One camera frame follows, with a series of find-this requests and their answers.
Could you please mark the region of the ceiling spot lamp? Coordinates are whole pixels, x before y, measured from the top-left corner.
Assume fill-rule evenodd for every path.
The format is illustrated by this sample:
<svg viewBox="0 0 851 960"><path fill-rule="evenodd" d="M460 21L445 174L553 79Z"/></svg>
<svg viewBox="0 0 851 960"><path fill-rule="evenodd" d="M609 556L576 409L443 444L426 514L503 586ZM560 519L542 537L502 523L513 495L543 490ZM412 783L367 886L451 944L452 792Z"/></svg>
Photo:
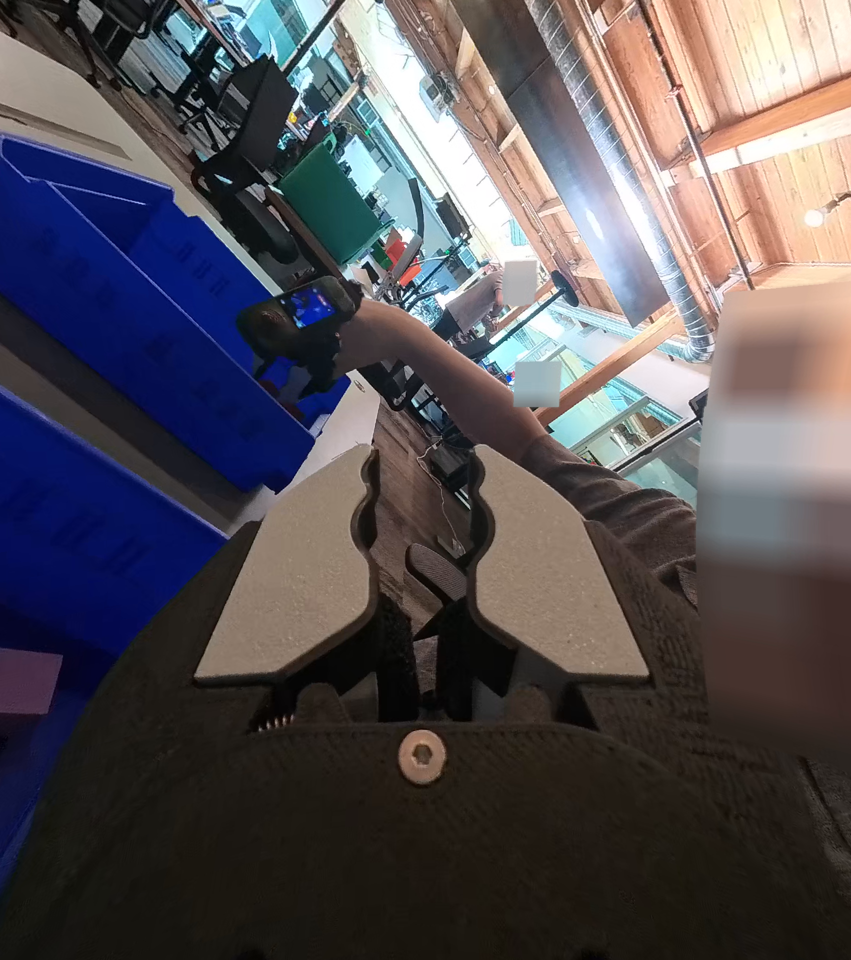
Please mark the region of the ceiling spot lamp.
<svg viewBox="0 0 851 960"><path fill-rule="evenodd" d="M810 229L819 229L823 227L827 219L844 204L851 204L851 191L835 195L823 205L806 210L803 216L803 222Z"/></svg>

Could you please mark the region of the green partition panel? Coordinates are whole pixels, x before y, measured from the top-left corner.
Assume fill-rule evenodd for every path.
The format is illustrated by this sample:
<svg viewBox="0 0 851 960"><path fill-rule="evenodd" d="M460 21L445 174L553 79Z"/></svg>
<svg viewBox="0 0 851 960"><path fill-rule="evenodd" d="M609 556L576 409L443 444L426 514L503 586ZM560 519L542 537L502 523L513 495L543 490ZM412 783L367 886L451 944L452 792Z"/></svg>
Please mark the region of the green partition panel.
<svg viewBox="0 0 851 960"><path fill-rule="evenodd" d="M323 145L306 153L275 189L340 267L356 261L394 223L368 206Z"/></svg>

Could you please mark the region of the silver ventilation duct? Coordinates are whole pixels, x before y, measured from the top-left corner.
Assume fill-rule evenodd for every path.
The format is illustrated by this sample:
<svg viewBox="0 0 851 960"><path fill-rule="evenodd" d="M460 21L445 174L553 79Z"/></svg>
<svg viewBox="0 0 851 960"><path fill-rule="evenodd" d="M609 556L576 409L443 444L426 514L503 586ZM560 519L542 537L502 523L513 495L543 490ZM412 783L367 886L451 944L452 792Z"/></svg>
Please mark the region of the silver ventilation duct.
<svg viewBox="0 0 851 960"><path fill-rule="evenodd" d="M683 325L682 359L710 363L716 343L707 283L672 221L586 28L575 24L565 2L529 1L526 6L668 295L668 304Z"/></svg>

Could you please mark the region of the red chair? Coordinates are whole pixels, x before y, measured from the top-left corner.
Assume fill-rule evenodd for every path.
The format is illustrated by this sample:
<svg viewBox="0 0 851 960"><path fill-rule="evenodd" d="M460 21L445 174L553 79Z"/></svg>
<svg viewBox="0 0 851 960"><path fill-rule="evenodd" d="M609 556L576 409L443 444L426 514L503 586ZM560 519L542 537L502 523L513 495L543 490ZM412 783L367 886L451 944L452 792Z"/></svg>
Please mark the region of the red chair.
<svg viewBox="0 0 851 960"><path fill-rule="evenodd" d="M395 227L390 228L384 244L384 251L390 260L390 273L398 278L404 274L419 256L423 237L409 232L408 237Z"/></svg>

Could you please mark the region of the purple cube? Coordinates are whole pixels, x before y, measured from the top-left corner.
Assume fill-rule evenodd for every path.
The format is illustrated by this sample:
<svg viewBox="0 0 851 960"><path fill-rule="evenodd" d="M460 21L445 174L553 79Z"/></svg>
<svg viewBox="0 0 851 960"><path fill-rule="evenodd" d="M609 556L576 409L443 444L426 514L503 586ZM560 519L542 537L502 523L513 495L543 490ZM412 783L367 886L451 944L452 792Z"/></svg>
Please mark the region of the purple cube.
<svg viewBox="0 0 851 960"><path fill-rule="evenodd" d="M0 738L9 738L48 715L63 656L0 647Z"/></svg>

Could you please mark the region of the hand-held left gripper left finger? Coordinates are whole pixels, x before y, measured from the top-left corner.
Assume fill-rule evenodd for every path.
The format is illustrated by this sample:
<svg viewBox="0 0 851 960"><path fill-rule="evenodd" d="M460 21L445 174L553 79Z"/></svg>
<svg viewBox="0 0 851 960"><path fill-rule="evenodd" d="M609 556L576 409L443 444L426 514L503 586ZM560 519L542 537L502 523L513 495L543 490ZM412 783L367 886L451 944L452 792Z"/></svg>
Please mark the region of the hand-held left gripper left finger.
<svg viewBox="0 0 851 960"><path fill-rule="evenodd" d="M379 451L358 443L275 500L196 667L198 684L290 679L371 622L379 493Z"/></svg>

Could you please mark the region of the black pole stand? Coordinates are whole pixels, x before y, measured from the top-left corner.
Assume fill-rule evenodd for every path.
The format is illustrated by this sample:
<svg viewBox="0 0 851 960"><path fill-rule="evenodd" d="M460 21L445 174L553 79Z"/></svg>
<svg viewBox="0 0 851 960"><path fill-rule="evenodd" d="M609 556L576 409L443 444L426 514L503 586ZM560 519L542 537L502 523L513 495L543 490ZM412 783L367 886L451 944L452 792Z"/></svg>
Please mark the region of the black pole stand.
<svg viewBox="0 0 851 960"><path fill-rule="evenodd" d="M580 300L576 294L575 287L562 271L552 270L550 280L552 285L551 293L546 298L537 300L536 303L526 311L522 318L515 324L509 325L504 333L497 336L497 338L491 338L491 347L498 347L512 339L518 331L523 330L532 320L536 319L540 314L558 302L564 302L570 307L580 306Z"/></svg>

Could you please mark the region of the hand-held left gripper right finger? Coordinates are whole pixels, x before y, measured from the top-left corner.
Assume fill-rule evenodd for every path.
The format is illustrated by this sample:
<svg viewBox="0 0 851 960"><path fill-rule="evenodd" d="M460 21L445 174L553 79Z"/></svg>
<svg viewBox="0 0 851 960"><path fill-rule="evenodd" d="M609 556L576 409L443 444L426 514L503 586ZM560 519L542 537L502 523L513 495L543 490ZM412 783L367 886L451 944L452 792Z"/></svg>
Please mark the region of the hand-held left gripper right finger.
<svg viewBox="0 0 851 960"><path fill-rule="evenodd" d="M514 655L512 682L646 682L647 662L576 508L487 445L469 498L487 533L469 573L478 625Z"/></svg>

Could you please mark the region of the blue plastic bin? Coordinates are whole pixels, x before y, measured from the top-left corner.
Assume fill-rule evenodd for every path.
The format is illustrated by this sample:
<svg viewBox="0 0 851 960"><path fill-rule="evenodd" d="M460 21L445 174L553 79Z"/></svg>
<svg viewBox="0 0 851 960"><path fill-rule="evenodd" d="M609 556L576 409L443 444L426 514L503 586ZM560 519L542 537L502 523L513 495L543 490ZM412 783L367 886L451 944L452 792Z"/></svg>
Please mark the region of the blue plastic bin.
<svg viewBox="0 0 851 960"><path fill-rule="evenodd" d="M237 328L268 289L169 185L2 130L0 294L240 491L288 486L351 385L290 412Z"/></svg>
<svg viewBox="0 0 851 960"><path fill-rule="evenodd" d="M0 649L61 658L47 712L0 704L0 889L105 673L226 540L0 386Z"/></svg>

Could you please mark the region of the black ceiling panel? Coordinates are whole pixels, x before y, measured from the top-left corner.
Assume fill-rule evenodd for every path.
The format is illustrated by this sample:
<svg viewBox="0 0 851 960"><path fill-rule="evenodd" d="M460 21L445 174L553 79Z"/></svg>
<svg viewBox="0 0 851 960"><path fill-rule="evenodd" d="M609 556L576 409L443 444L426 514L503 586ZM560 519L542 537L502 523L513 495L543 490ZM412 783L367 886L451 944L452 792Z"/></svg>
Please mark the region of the black ceiling panel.
<svg viewBox="0 0 851 960"><path fill-rule="evenodd" d="M637 328L670 299L537 30L527 2L453 4L566 212Z"/></svg>

